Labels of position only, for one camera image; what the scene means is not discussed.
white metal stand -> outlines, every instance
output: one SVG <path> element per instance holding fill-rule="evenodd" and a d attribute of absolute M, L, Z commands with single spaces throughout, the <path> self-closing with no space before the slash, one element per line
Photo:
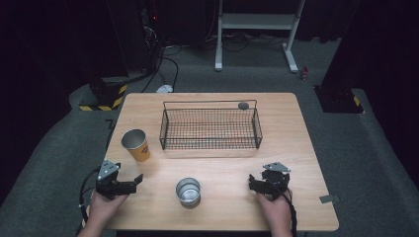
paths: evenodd
<path fill-rule="evenodd" d="M 297 73 L 298 68 L 293 59 L 291 47 L 299 19 L 301 18 L 304 2 L 305 0 L 299 0 L 295 14 L 223 14 L 222 0 L 219 0 L 215 71 L 222 70 L 222 29 L 260 29 L 290 31 L 289 40 L 283 43 L 283 49 L 290 66 L 290 71 Z"/>

wooden table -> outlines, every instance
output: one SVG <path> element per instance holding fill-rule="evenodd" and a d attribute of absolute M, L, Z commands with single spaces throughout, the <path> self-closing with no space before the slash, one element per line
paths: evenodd
<path fill-rule="evenodd" d="M 259 149 L 163 150 L 159 142 L 163 102 L 257 100 L 263 140 Z M 145 162 L 135 161 L 121 146 L 132 128 L 143 129 L 151 151 Z M 319 197 L 328 191 L 304 119 L 291 93 L 176 93 L 126 96 L 106 158 L 121 162 L 119 181 L 143 174 L 137 193 L 130 195 L 107 226 L 117 230 L 268 230 L 255 192 L 252 174 L 261 180 L 265 164 L 281 162 L 291 171 L 289 187 L 299 231 L 333 231 L 339 226 L 331 202 Z M 202 186 L 201 202 L 185 208 L 175 187 L 185 177 Z"/>

cable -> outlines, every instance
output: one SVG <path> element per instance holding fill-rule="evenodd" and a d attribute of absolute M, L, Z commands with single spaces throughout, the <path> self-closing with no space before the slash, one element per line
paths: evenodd
<path fill-rule="evenodd" d="M 177 50 L 177 51 L 175 51 L 175 52 L 173 52 L 173 53 L 170 53 L 170 54 L 163 54 L 163 56 L 171 56 L 171 55 L 175 55 L 176 53 L 179 53 L 180 51 L 182 51 L 182 45 L 171 45 L 171 46 L 165 46 L 164 47 L 164 49 L 166 49 L 166 48 L 171 48 L 171 47 L 176 47 L 176 46 L 178 46 L 179 47 L 179 50 Z"/>
<path fill-rule="evenodd" d="M 207 36 L 205 37 L 205 40 L 207 40 L 210 36 L 210 33 L 212 32 L 212 28 L 213 28 L 213 23 L 215 22 L 215 15 L 216 15 L 216 1 L 213 0 L 213 14 L 212 14 L 212 23 L 210 24 L 210 29 L 209 29 L 209 33 L 207 34 Z"/>
<path fill-rule="evenodd" d="M 249 40 L 245 36 L 232 37 L 232 38 L 227 38 L 227 39 L 228 39 L 228 41 L 230 41 L 232 43 L 243 43 L 244 42 L 244 46 L 242 48 L 240 48 L 240 49 L 237 49 L 237 50 L 228 49 L 223 44 L 222 45 L 222 48 L 225 49 L 226 51 L 229 51 L 229 52 L 239 52 L 239 51 L 242 51 L 242 50 L 244 50 L 249 45 Z"/>
<path fill-rule="evenodd" d="M 95 187 L 90 187 L 89 189 L 87 189 L 83 192 L 83 195 L 85 195 L 87 192 L 89 192 L 91 190 L 94 190 L 94 189 L 96 189 L 96 186 Z"/>
<path fill-rule="evenodd" d="M 259 41 L 254 41 L 254 40 L 264 40 L 264 39 L 263 38 L 253 38 L 253 39 L 249 40 L 249 44 L 252 44 L 252 45 L 275 45 L 275 44 L 284 42 L 286 39 L 287 38 L 272 37 L 271 39 L 269 39 L 269 41 L 259 42 Z"/>
<path fill-rule="evenodd" d="M 162 62 L 162 61 L 163 61 L 163 60 L 162 60 L 162 59 L 160 59 L 160 62 L 158 63 L 157 68 L 155 69 L 155 71 L 154 71 L 153 75 L 150 77 L 150 80 L 148 80 L 147 84 L 146 84 L 146 85 L 145 85 L 145 87 L 142 89 L 141 93 L 143 93 L 143 92 L 145 91 L 145 89 L 147 89 L 148 85 L 150 85 L 151 81 L 153 80 L 153 78 L 154 78 L 154 77 L 155 77 L 155 75 L 157 74 L 158 70 L 160 69 L 160 65 L 161 65 L 161 62 Z"/>
<path fill-rule="evenodd" d="M 158 74 L 160 75 L 160 78 L 161 78 L 161 81 L 163 82 L 163 85 L 167 85 L 166 77 L 163 75 L 163 73 L 160 70 L 158 70 Z"/>
<path fill-rule="evenodd" d="M 179 65 L 178 63 L 176 63 L 174 60 L 167 58 L 167 57 L 162 57 L 162 59 L 166 59 L 169 60 L 171 62 L 173 62 L 176 66 L 176 74 L 175 74 L 175 79 L 173 79 L 173 85 L 172 85 L 172 92 L 175 92 L 175 85 L 176 85 L 176 80 L 178 79 L 178 73 L 179 73 Z"/>
<path fill-rule="evenodd" d="M 83 197 L 83 195 L 85 194 L 84 187 L 86 186 L 86 183 L 90 179 L 90 177 L 92 175 L 94 175 L 95 173 L 99 173 L 100 170 L 101 170 L 101 166 L 98 166 L 96 169 L 92 170 L 86 176 L 86 178 L 84 179 L 83 184 L 81 185 L 81 188 L 80 188 L 79 208 L 80 208 L 81 215 L 83 216 L 83 219 L 84 219 L 85 222 L 87 222 L 87 220 L 89 219 L 89 216 L 87 216 L 86 205 L 84 203 L 84 197 Z"/>
<path fill-rule="evenodd" d="M 213 40 L 216 40 L 216 36 L 212 36 L 210 39 L 206 39 L 206 42 L 211 42 Z"/>
<path fill-rule="evenodd" d="M 281 196 L 286 199 L 287 203 L 290 206 L 292 233 L 293 233 L 293 237 L 296 237 L 296 211 L 295 211 L 295 208 L 293 207 L 293 194 L 291 193 L 290 189 L 288 189 L 288 188 L 287 188 L 287 191 L 290 194 L 290 198 L 288 198 L 284 193 L 282 193 Z"/>
<path fill-rule="evenodd" d="M 106 83 L 106 85 L 108 85 L 108 86 L 124 86 L 126 84 L 129 84 L 129 83 L 132 83 L 132 82 L 135 82 L 135 81 L 143 80 L 143 79 L 149 77 L 150 74 L 151 74 L 151 72 L 147 72 L 144 75 L 140 75 L 140 76 L 131 78 L 131 79 L 123 81 L 123 82 L 108 82 L 108 83 Z"/>

yellow and black tape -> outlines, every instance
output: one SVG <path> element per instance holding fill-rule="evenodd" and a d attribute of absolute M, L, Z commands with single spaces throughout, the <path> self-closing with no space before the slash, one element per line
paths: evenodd
<path fill-rule="evenodd" d="M 108 105 L 79 105 L 81 111 L 113 111 L 116 110 L 123 101 L 124 93 L 126 92 L 127 85 L 120 87 L 116 98 Z"/>

robotic arm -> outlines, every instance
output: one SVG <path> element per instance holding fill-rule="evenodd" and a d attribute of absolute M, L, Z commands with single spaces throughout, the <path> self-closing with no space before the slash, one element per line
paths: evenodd
<path fill-rule="evenodd" d="M 265 181 L 258 181 L 249 175 L 249 189 L 276 199 L 288 189 L 291 170 L 279 162 L 263 167 L 266 169 L 262 172 L 262 179 Z"/>
<path fill-rule="evenodd" d="M 120 167 L 121 163 L 114 164 L 109 160 L 104 160 L 96 180 L 96 192 L 108 199 L 136 193 L 136 186 L 142 182 L 142 174 L 133 182 L 119 182 L 117 176 Z"/>

